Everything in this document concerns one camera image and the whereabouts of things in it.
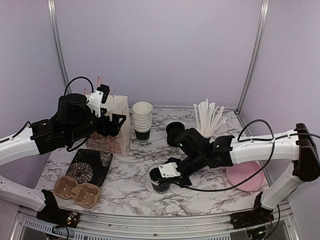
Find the black takeout coffee cup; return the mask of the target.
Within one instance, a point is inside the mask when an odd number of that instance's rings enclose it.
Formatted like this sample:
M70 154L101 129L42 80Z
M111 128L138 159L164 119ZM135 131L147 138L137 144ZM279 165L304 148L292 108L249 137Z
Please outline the black takeout coffee cup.
M160 164L158 164L158 165L155 165L155 166L153 166L151 169L153 169L153 168L159 168L159 166L160 166ZM149 178L149 181L151 182L151 185L152 185L152 182L157 182L157 183L170 183L166 178L161 178L161 179L150 179L150 177L149 177L149 173L148 173L148 178ZM168 191L154 191L155 193L157 193L157 194L165 194L165 193L167 193Z

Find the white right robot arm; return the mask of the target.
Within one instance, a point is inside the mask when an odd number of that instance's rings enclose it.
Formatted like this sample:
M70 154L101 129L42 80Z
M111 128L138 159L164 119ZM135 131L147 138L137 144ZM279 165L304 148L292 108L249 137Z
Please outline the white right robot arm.
M289 160L285 172L258 198L258 205L248 212L247 219L258 224L279 202L298 186L320 176L320 160L314 134L303 123L287 132L258 137L225 135L209 142L195 128L183 130L175 142L187 155L183 160L171 157L165 164L149 172L152 181L174 183L182 188L191 186L190 176L199 170L271 160Z

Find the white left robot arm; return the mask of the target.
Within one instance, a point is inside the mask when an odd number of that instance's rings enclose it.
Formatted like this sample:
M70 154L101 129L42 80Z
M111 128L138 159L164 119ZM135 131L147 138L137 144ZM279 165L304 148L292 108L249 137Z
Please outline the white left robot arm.
M72 152L79 148L73 146L74 143L81 141L84 144L95 133L116 137L127 117L116 113L107 115L107 109L102 107L106 99L101 91L90 97L79 93L61 96L52 118L26 123L17 133L1 139L1 165L60 148Z

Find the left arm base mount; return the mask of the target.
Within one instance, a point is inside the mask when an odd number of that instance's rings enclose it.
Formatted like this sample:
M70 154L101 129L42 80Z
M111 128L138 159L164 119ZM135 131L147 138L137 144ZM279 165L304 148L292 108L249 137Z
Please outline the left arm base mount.
M60 227L76 228L80 214L74 210L59 208L56 198L51 191L42 189L41 192L45 197L45 206L41 211L37 212L36 218Z

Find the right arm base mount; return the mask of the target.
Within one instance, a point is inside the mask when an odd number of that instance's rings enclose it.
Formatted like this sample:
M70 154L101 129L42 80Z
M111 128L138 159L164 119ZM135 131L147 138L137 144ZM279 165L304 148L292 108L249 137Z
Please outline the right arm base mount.
M256 196L253 209L233 213L230 215L230 223L235 230L253 227L274 220L273 210L262 207L262 194L263 193L260 192Z

